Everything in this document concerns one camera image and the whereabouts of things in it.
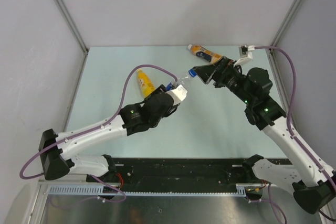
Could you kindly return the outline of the blue bottle cap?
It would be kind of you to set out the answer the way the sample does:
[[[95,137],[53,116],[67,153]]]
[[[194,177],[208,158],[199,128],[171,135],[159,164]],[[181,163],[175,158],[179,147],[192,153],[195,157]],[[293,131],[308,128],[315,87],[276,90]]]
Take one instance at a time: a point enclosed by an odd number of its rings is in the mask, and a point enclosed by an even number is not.
[[[190,70],[188,71],[188,74],[189,74],[192,78],[194,78],[194,77],[197,76],[197,73],[196,73],[193,69],[190,69]]]

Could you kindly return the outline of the clear water bottle blue label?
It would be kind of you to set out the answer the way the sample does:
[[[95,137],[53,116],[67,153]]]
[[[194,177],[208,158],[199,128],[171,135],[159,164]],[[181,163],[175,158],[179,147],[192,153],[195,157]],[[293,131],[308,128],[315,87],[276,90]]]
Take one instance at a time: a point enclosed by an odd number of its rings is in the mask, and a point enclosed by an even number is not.
[[[176,81],[172,81],[170,82],[167,86],[166,86],[166,90],[172,90],[175,89],[177,86],[179,86],[180,84],[186,89],[188,90],[191,86],[192,80],[194,78],[192,78],[188,72],[180,75]]]

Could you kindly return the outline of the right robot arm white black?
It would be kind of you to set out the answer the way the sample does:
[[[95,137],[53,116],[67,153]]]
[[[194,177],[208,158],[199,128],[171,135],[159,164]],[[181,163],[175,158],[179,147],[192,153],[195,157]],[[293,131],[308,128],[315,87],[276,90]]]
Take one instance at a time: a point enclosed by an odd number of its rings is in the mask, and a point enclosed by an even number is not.
[[[204,84],[212,81],[215,88],[226,87],[242,100],[248,122],[273,140],[292,164],[275,165],[254,155],[243,163],[245,181],[263,179],[278,186],[292,194],[309,214],[317,213],[335,198],[335,169],[320,159],[287,122],[285,111],[269,94],[272,81],[266,69],[254,67],[243,74],[224,57],[213,65],[193,67],[193,71]]]

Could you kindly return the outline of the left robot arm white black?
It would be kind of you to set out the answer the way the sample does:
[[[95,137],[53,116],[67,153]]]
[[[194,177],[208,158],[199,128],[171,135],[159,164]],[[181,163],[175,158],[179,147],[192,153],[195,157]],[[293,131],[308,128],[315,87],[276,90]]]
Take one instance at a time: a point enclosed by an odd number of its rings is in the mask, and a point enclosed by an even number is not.
[[[115,116],[76,131],[43,132],[39,151],[45,180],[60,179],[68,174],[96,176],[105,182],[115,178],[113,158],[82,155],[81,152],[107,140],[145,132],[158,125],[161,119],[174,113],[186,98],[187,90],[178,86],[169,91],[156,89],[144,101],[126,105]]]

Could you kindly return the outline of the orange juice bottle white cap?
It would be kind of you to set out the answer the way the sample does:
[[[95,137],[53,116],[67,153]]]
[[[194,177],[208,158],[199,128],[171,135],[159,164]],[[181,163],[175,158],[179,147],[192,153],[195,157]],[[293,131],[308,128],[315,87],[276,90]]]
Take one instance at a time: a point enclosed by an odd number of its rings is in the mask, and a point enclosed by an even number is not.
[[[222,55],[207,50],[200,45],[189,44],[187,48],[194,56],[201,58],[210,64],[214,64],[223,58]]]

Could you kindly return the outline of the yellow juice bottle yellow cap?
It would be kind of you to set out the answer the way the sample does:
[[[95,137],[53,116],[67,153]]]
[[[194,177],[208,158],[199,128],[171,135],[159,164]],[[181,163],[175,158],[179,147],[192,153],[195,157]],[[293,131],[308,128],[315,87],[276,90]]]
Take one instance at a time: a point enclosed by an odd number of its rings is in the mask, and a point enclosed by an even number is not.
[[[139,83],[139,88],[140,88],[141,94],[142,94],[143,98],[146,98],[151,93],[154,92],[154,90],[155,90],[154,84],[152,83],[149,76],[142,69],[138,69],[136,71],[136,75],[137,75],[137,80],[138,80],[138,83]]]

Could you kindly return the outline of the right aluminium corner post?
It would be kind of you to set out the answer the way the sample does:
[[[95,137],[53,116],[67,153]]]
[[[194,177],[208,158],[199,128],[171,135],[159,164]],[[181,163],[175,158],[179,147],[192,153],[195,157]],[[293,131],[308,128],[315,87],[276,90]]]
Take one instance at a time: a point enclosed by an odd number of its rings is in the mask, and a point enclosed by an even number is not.
[[[288,30],[290,24],[294,20],[295,16],[297,15],[298,11],[300,10],[302,4],[305,0],[293,0],[290,8],[288,9],[283,21],[280,24],[273,40],[271,41],[271,46],[277,46],[283,36],[285,35],[286,31]]]

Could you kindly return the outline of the aluminium corner post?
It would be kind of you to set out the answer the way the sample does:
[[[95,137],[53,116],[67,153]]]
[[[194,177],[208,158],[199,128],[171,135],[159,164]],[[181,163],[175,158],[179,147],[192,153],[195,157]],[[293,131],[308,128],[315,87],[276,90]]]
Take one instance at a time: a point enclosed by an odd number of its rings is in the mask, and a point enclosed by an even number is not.
[[[283,36],[285,35],[286,31],[288,30],[290,24],[294,20],[295,16],[297,15],[298,11],[300,10],[302,4],[305,0],[293,0],[290,8],[288,9],[283,21],[280,24],[273,40],[271,41],[271,46],[277,46]]]
[[[79,29],[69,11],[69,9],[66,6],[66,3],[64,0],[54,0],[59,12],[61,13],[66,25],[68,26],[70,32],[72,33],[72,35],[74,36],[77,44],[79,45],[79,47],[81,48],[81,50],[87,54],[87,52],[89,51],[88,47],[86,46],[86,43],[84,42]]]

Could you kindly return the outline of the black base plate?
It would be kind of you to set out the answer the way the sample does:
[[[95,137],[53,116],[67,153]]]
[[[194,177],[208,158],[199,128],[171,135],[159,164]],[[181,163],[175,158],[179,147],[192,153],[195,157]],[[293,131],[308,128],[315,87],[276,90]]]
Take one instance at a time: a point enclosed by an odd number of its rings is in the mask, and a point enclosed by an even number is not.
[[[100,177],[132,193],[232,193],[237,184],[264,186],[243,158],[113,158],[112,170]]]

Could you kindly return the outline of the left aluminium corner post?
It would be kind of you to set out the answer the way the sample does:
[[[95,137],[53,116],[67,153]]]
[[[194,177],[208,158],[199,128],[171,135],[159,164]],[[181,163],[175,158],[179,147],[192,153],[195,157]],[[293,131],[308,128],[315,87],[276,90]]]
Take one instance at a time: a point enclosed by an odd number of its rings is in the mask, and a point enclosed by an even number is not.
[[[79,47],[81,48],[81,50],[87,54],[87,52],[89,51],[88,47],[86,46],[86,43],[84,42],[79,29],[69,11],[69,9],[66,6],[66,3],[64,0],[54,0],[59,12],[61,13],[66,25],[68,26],[70,32],[72,33],[72,35],[74,36],[77,44],[79,45]]]

